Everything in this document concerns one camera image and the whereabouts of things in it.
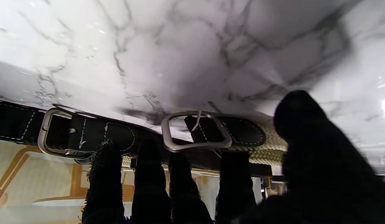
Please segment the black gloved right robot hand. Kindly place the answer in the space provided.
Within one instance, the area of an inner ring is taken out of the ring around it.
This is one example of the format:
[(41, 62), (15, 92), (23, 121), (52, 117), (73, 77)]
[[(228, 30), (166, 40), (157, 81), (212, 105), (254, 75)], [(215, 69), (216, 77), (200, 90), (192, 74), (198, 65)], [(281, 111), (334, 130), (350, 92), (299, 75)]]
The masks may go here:
[(274, 126), (288, 144), (282, 173), (287, 191), (256, 204), (248, 154), (221, 158), (213, 220), (188, 160), (171, 154), (170, 192), (161, 153), (151, 139), (138, 149), (134, 201), (124, 216), (120, 146), (106, 139), (92, 159), (83, 224), (385, 224), (385, 181), (303, 90), (289, 92)]

